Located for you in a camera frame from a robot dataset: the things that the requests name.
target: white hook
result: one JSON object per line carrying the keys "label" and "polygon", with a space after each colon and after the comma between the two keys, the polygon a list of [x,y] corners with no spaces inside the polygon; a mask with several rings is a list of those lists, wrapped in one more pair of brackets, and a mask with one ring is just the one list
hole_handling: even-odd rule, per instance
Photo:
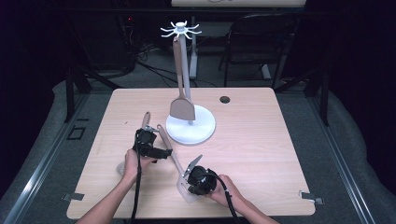
{"label": "white hook", "polygon": [[198,35],[198,34],[200,34],[202,32],[202,31],[198,31],[198,32],[192,31],[193,29],[196,29],[199,26],[199,24],[195,25],[194,27],[186,27],[187,21],[177,22],[176,25],[171,22],[171,25],[174,27],[174,29],[163,29],[163,28],[161,28],[162,31],[171,32],[168,35],[161,35],[162,37],[169,37],[171,35],[177,35],[177,36],[184,35],[188,39],[191,39],[191,37],[189,37],[187,35],[187,33],[192,33],[194,35]]}

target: black chair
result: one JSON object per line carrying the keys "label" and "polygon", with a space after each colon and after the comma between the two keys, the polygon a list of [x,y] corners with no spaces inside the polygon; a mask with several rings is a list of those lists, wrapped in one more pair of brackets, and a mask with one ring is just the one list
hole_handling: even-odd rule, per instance
{"label": "black chair", "polygon": [[296,27],[296,20],[285,15],[249,14],[237,19],[227,34],[219,70],[225,63],[224,87],[227,87],[229,64],[276,64],[272,77],[274,88],[284,51],[285,39]]}

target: wire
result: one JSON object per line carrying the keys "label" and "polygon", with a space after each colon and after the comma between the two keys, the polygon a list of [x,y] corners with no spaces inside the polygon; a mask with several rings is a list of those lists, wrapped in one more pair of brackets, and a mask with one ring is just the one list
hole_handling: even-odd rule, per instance
{"label": "wire", "polygon": [[228,207],[230,208],[230,212],[233,215],[233,221],[235,222],[235,224],[241,223],[241,221],[239,220],[238,215],[235,212],[235,209],[233,208],[233,202],[231,201],[231,195],[230,195],[230,192],[227,189],[227,186],[225,186],[224,181],[222,181],[222,179],[218,175],[213,175],[213,174],[201,174],[201,175],[198,175],[197,177],[200,177],[202,175],[213,176],[220,182],[220,184],[222,185],[222,187],[224,189],[224,192],[225,192],[225,198],[227,199]]}
{"label": "wire", "polygon": [[160,70],[160,71],[163,71],[163,72],[166,72],[166,73],[170,73],[170,74],[172,74],[172,75],[176,75],[176,72],[169,71],[169,70],[166,70],[166,69],[163,69],[163,68],[153,67],[153,66],[151,66],[151,65],[148,65],[148,64],[145,64],[145,63],[141,63],[141,62],[139,62],[139,64],[140,64],[140,65],[147,66],[147,67],[150,67],[150,68],[153,68],[153,69],[155,69],[155,70]]}
{"label": "wire", "polygon": [[201,80],[201,79],[195,79],[194,81],[200,81],[200,82],[204,82],[204,83],[207,83],[207,84],[210,84],[210,85],[212,85],[212,86],[214,86],[214,87],[217,87],[217,85],[216,84],[214,84],[214,83],[212,83],[212,82],[208,82],[208,81],[204,81],[204,80]]}
{"label": "wire", "polygon": [[195,85],[195,88],[197,88],[197,87],[198,87],[198,85],[197,85],[197,83],[195,82],[195,80],[190,80],[190,82],[194,83],[194,85]]}
{"label": "wire", "polygon": [[140,148],[139,148],[139,144],[136,141],[136,137],[134,139],[134,145],[136,146],[136,154],[137,154],[137,177],[136,177],[136,190],[134,192],[134,210],[132,211],[131,219],[130,219],[131,224],[134,223],[134,218],[136,217],[137,204],[139,202],[140,181],[142,179],[142,166],[140,164]]}
{"label": "wire", "polygon": [[137,54],[137,56],[138,56],[138,58],[139,58],[141,61],[146,62],[146,61],[148,60],[148,58],[149,58],[149,52],[151,52],[151,51],[153,51],[153,50],[156,50],[156,49],[159,49],[159,48],[156,48],[156,47],[154,46],[154,44],[146,44],[146,45],[143,45],[143,46],[140,48],[140,52]]}
{"label": "wire", "polygon": [[[195,45],[195,47],[199,47],[202,43],[206,42],[206,40],[209,40],[209,39],[211,39],[211,37],[208,37],[208,36],[204,37],[200,42],[198,42]],[[189,52],[191,50],[192,50],[192,43],[187,47],[187,52]]]}
{"label": "wire", "polygon": [[165,78],[166,78],[166,79],[169,79],[169,80],[171,80],[171,81],[173,81],[173,82],[175,82],[175,83],[177,83],[176,80],[174,80],[174,79],[172,79],[172,78],[170,78],[170,77],[166,77],[166,76],[160,74],[160,73],[157,71],[157,70],[159,70],[158,68],[154,68],[154,67],[152,67],[152,66],[150,66],[150,65],[147,65],[147,64],[141,63],[141,62],[137,62],[137,64],[142,65],[143,67],[147,68],[147,69],[150,70],[151,72],[153,72],[153,73],[157,74],[158,76],[160,76],[160,77],[163,79],[163,82],[164,82],[168,87],[171,87],[171,86],[165,81]]}
{"label": "wire", "polygon": [[[45,2],[45,1],[44,1],[43,3],[47,3],[47,4],[52,3],[55,7],[58,7],[58,6],[59,6],[58,3],[56,3],[54,0],[50,0],[50,2]],[[63,20],[65,26],[68,28],[68,31],[70,32],[70,34],[75,38],[75,40],[77,41],[77,43],[78,43],[79,46],[81,47],[82,51],[85,53],[85,56],[86,56],[86,59],[88,60],[88,63],[90,63],[92,67],[95,67],[95,68],[97,68],[98,70],[101,70],[101,71],[102,71],[102,70],[105,70],[105,69],[103,69],[103,67],[101,67],[101,66],[92,58],[91,54],[89,53],[89,51],[87,50],[87,48],[84,46],[83,41],[82,41],[82,38],[81,38],[81,36],[80,36],[80,33],[79,33],[78,30],[77,30],[77,27],[73,25],[75,22],[72,20],[72,18],[70,18],[70,17],[67,18],[67,17],[66,17],[65,15],[63,15],[63,14],[61,15],[61,18],[62,18],[62,20]],[[135,45],[135,44],[133,43],[133,41],[132,41],[133,26],[123,26],[123,28],[125,28],[125,27],[131,28],[131,33],[129,34],[129,45],[130,45],[131,47],[129,47],[129,51],[130,51],[130,52],[127,52],[127,54],[129,53],[129,54],[131,54],[131,55],[127,56],[127,57],[128,57],[127,60],[129,60],[129,61],[132,62],[132,61],[134,60],[134,58],[133,58],[134,55],[132,54],[133,47],[137,48],[138,50],[140,50],[140,49],[139,49],[139,47],[138,47],[137,45]],[[122,77],[122,76],[125,76],[125,75],[127,75],[127,74],[120,74],[119,76],[114,76],[114,77]]]}
{"label": "wire", "polygon": [[111,74],[111,75],[101,75],[101,77],[105,77],[107,79],[112,79],[112,78],[116,78],[116,77],[125,77],[126,75],[128,75],[128,73],[115,73],[115,74]]}

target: gray carpet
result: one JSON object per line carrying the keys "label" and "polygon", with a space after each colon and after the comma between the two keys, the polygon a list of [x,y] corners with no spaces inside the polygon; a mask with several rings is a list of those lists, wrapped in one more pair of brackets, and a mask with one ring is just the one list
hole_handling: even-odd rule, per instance
{"label": "gray carpet", "polygon": [[[153,50],[141,55],[141,62],[166,70],[173,69],[171,51]],[[198,77],[191,83],[199,87],[221,87],[222,71],[217,70],[219,51],[212,48],[201,48],[198,62]],[[257,67],[234,68],[230,76],[230,86],[269,86],[270,82],[253,80],[260,77]],[[158,70],[162,76],[176,80],[171,73]],[[112,81],[126,88],[159,88],[175,87],[174,81],[163,78],[137,65],[127,76],[111,76],[113,73],[102,73],[104,76],[115,77]],[[68,202],[62,200],[65,193],[74,192],[79,175],[101,118],[105,112],[111,90],[96,80],[90,79],[94,91],[88,96],[77,94],[76,99],[86,99],[69,125],[68,133],[60,143],[59,154],[52,164],[44,182],[35,195],[21,223],[73,223],[66,217]],[[310,217],[274,217],[281,223],[361,223],[357,210],[352,203],[339,170],[334,165],[331,149],[321,123],[316,119],[315,109],[302,94],[304,84],[297,85],[291,91],[277,95],[282,113],[288,126],[290,136],[307,184],[311,192],[324,199],[325,204],[317,205],[317,212]],[[32,152],[23,165],[19,175],[0,202],[1,222],[7,218],[13,204],[18,200],[23,188],[34,172],[41,158],[53,147],[58,133],[64,126],[65,118],[65,87],[61,83],[54,88],[56,94],[54,105],[48,120],[37,138]],[[339,148],[344,155],[347,166],[353,174],[361,194],[367,202],[376,223],[394,223],[396,221],[396,199],[376,179],[375,173],[365,160],[365,145],[353,119],[345,111],[342,104],[331,94],[329,103],[329,122]],[[67,140],[67,137],[79,137],[78,128],[83,128],[80,140]],[[199,223],[202,220],[145,220],[138,223]]]}

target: wrist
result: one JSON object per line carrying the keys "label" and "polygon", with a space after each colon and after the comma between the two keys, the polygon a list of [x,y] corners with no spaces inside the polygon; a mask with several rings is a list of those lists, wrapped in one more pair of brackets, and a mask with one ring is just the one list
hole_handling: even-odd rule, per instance
{"label": "wrist", "polygon": [[236,202],[233,202],[233,208],[235,209],[236,212],[241,214],[242,216],[246,213],[246,211],[249,209],[249,201],[246,200],[245,198],[240,198],[236,200]]}
{"label": "wrist", "polygon": [[136,178],[137,178],[137,172],[134,173],[133,175],[124,174],[120,182],[124,185],[127,185],[127,187],[131,188],[136,182]]}

